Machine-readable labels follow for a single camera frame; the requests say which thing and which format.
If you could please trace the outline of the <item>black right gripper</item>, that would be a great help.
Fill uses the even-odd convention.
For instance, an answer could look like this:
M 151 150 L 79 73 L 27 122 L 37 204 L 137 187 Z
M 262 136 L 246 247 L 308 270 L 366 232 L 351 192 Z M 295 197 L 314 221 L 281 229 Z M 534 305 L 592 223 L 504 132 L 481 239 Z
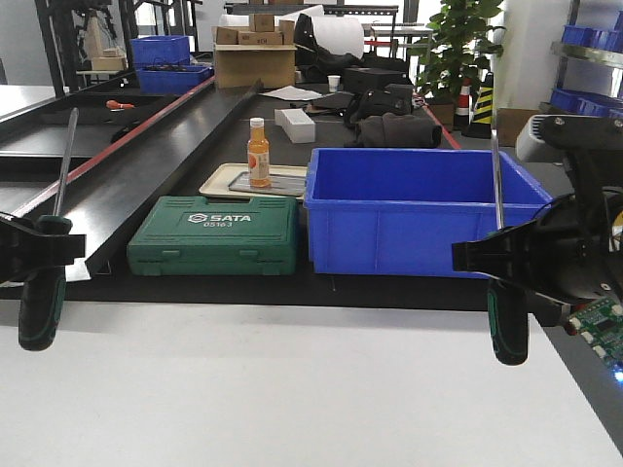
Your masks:
M 545 144 L 562 152 L 573 188 L 538 222 L 452 244 L 457 272 L 477 272 L 558 303 L 622 300 L 622 123 L 547 116 Z

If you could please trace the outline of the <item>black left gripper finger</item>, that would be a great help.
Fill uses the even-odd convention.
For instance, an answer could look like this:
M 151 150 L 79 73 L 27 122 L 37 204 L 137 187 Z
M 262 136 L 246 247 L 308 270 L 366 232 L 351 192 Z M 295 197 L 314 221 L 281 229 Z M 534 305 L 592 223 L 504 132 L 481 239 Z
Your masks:
M 86 256 L 83 233 L 37 233 L 35 223 L 9 213 L 1 213 L 1 286 L 26 282 L 39 269 L 71 266 Z

